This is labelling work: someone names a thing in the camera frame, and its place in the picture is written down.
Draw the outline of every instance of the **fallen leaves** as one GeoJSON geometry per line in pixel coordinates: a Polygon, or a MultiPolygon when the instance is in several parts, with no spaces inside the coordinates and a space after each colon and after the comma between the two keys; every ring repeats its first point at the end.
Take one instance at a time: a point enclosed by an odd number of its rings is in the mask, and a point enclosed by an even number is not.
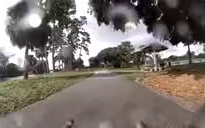
{"type": "Polygon", "coordinates": [[[150,73],[144,78],[149,86],[164,94],[180,97],[183,100],[204,104],[205,76],[195,79],[193,75],[180,76],[150,73]]]}

